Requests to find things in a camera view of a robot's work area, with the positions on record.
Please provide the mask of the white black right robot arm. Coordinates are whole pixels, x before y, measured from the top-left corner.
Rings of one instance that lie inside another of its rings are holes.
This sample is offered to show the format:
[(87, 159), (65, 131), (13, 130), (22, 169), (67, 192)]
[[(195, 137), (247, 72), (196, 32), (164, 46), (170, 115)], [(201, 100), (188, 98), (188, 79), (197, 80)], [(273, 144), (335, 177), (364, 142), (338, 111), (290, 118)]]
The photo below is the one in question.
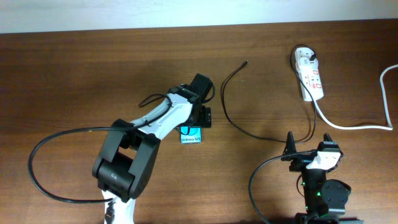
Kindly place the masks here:
[(351, 194), (351, 187), (336, 179), (327, 179), (327, 173), (337, 168), (343, 157), (339, 145), (329, 134), (323, 135), (316, 149), (298, 152), (294, 136), (288, 132), (282, 161), (289, 161), (289, 171), (301, 173), (305, 213), (297, 213), (294, 223), (298, 224), (340, 224), (363, 223), (357, 218), (343, 218), (345, 205)]

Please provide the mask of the blue screen Galaxy smartphone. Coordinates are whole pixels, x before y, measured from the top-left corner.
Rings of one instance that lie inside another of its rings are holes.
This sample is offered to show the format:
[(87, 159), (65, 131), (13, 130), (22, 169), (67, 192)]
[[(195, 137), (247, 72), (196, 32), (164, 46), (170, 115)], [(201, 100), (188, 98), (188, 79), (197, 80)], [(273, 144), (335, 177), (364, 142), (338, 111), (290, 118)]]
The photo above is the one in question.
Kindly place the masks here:
[(182, 144), (201, 143), (201, 127), (182, 126), (180, 128), (180, 142)]

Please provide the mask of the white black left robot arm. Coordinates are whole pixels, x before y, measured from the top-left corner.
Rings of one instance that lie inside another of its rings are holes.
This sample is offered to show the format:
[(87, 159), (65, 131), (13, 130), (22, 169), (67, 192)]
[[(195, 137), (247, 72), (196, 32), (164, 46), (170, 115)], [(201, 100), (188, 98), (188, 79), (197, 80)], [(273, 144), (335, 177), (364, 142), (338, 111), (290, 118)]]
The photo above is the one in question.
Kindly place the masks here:
[(105, 223), (133, 223), (136, 199), (149, 182), (161, 141), (177, 127), (211, 127), (211, 110), (204, 104), (214, 95), (213, 82), (198, 73), (189, 84), (145, 98), (139, 107), (161, 102), (143, 117), (111, 125), (92, 169), (106, 199)]

